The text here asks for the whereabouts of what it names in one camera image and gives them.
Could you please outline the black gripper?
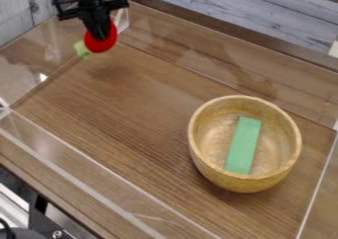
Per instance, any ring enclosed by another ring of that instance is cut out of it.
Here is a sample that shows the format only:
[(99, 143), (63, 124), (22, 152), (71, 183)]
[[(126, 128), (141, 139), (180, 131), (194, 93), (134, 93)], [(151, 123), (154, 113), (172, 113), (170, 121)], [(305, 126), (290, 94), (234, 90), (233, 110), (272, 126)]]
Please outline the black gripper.
[[(97, 40), (107, 40), (111, 31), (110, 12), (130, 6), (129, 0), (54, 0), (61, 20), (81, 18)], [(93, 13), (99, 11), (99, 27)]]

